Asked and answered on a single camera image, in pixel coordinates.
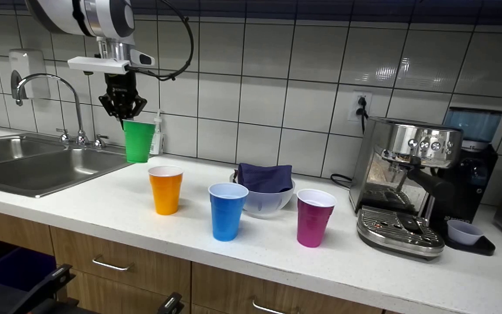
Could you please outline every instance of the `stainless steel espresso machine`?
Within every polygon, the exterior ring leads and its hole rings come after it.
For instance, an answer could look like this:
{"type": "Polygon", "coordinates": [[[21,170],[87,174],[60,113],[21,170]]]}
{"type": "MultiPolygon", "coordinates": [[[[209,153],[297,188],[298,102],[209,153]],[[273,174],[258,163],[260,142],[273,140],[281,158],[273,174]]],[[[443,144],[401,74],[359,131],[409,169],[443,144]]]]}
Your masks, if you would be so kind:
{"type": "Polygon", "coordinates": [[[368,119],[350,201],[357,213],[357,232],[370,246],[420,258],[440,255],[444,241],[429,227],[428,201],[449,199],[454,186],[431,168],[452,167],[462,130],[400,119],[368,119]]]}

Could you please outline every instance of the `purple cloth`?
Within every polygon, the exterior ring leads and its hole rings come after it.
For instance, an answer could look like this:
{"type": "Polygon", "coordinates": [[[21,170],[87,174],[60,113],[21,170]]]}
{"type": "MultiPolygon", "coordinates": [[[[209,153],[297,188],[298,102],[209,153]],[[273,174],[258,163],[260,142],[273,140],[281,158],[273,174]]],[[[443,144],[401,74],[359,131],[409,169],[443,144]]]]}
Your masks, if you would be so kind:
{"type": "Polygon", "coordinates": [[[259,167],[241,163],[237,167],[237,182],[260,193],[288,191],[293,188],[292,166],[259,167]]]}

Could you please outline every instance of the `pink cup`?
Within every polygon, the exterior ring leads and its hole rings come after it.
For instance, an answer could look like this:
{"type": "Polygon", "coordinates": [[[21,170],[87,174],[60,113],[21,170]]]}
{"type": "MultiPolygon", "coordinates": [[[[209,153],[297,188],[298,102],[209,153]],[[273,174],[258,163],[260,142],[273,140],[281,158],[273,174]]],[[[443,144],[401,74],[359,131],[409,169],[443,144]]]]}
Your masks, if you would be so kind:
{"type": "Polygon", "coordinates": [[[319,190],[297,192],[297,241],[308,248],[321,245],[336,198],[319,190]]]}

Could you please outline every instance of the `hand soap bottle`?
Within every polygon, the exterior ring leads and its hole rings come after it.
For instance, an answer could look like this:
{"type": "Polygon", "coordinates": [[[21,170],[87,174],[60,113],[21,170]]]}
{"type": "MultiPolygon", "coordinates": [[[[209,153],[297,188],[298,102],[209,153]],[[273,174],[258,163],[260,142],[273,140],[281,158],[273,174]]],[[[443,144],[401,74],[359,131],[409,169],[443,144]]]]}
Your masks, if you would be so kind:
{"type": "Polygon", "coordinates": [[[158,111],[156,118],[154,118],[156,128],[154,136],[152,137],[152,145],[150,146],[151,155],[162,155],[164,148],[164,134],[162,133],[162,117],[158,111]]]}

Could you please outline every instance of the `blue cup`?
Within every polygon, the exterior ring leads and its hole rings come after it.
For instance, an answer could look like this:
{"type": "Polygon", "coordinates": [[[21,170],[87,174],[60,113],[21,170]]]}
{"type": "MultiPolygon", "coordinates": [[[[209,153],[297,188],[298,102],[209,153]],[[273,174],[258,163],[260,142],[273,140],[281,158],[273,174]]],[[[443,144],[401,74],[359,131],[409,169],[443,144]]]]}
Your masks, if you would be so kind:
{"type": "Polygon", "coordinates": [[[209,187],[213,214],[213,236],[218,241],[231,241],[237,236],[246,187],[237,183],[216,183],[209,187]]]}

